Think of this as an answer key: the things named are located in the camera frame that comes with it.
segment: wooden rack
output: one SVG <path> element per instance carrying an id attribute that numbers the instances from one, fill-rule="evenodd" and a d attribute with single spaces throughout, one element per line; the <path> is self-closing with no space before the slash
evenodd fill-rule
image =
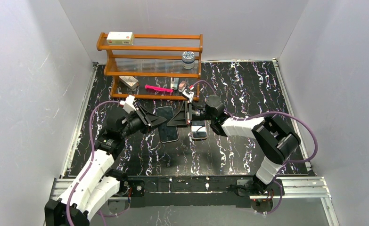
<path id="1" fill-rule="evenodd" d="M 107 64 L 104 69 L 105 76 L 113 76 L 113 85 L 111 89 L 111 97 L 115 98 L 125 98 L 128 94 L 116 93 L 116 88 L 119 85 L 119 76 L 139 76 L 139 77 L 169 77 L 169 78 L 191 78 L 191 79 L 201 79 L 201 55 L 202 55 L 202 34 L 201 35 L 180 35 L 180 34 L 135 34 L 134 40 L 136 39 L 175 39 L 175 40 L 199 40 L 199 47 L 175 47 L 175 46 L 110 46 L 107 43 L 108 34 L 101 33 L 97 41 L 98 51 L 107 51 Z M 199 55 L 195 57 L 198 68 L 193 68 L 191 70 L 181 68 L 181 55 L 180 56 L 164 56 L 164 55 L 117 55 L 114 54 L 113 50 L 145 50 L 145 51 L 177 51 L 185 52 L 192 51 L 198 52 Z M 138 68 L 132 68 L 125 70 L 120 69 L 121 66 L 118 65 L 118 59 L 133 59 L 133 60 L 167 60 L 175 61 L 174 64 L 169 64 L 170 67 L 175 67 L 174 70 L 170 68 L 170 73 L 166 72 L 155 72 L 155 71 L 143 71 Z M 197 96 L 194 100 L 199 99 L 199 84 L 197 86 Z M 143 99 L 164 99 L 164 100 L 186 100 L 182 96 L 170 96 L 170 95 L 134 95 L 136 98 Z"/>

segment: small bottle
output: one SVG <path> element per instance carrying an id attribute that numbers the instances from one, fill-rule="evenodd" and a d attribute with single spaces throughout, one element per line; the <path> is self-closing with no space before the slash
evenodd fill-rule
<path id="1" fill-rule="evenodd" d="M 184 52 L 181 56 L 182 65 L 185 69 L 191 69 L 194 67 L 195 62 L 195 54 L 194 52 Z"/>

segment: white wall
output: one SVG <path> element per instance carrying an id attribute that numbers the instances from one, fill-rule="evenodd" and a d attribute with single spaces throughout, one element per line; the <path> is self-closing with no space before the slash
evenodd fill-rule
<path id="1" fill-rule="evenodd" d="M 92 62 L 57 0 L 0 0 L 0 226 L 39 226 Z"/>
<path id="2" fill-rule="evenodd" d="M 280 56 L 308 0 L 59 0 L 93 61 L 101 32 L 203 34 L 203 60 Z"/>
<path id="3" fill-rule="evenodd" d="M 369 0 L 311 0 L 279 65 L 340 224 L 369 225 Z"/>

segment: pink object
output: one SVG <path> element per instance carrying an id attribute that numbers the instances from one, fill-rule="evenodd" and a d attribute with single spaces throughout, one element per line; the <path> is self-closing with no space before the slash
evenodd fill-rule
<path id="1" fill-rule="evenodd" d="M 150 86 L 150 85 L 145 85 L 146 89 L 153 89 L 155 91 L 162 91 L 162 92 L 168 92 L 168 93 L 172 93 L 173 89 L 166 89 L 166 88 L 161 88 L 161 87 L 156 87 L 156 86 Z"/>

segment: phone screen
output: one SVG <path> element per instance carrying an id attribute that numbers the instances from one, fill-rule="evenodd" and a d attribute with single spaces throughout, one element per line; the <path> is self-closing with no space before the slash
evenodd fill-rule
<path id="1" fill-rule="evenodd" d="M 192 122 L 191 136 L 194 140 L 206 139 L 208 137 L 208 134 L 206 133 L 205 121 Z"/>
<path id="2" fill-rule="evenodd" d="M 167 127 L 167 122 L 174 117 L 173 108 L 171 106 L 158 107 L 156 115 L 166 118 L 166 122 L 158 127 L 159 139 L 162 143 L 173 142 L 179 139 L 177 127 Z"/>

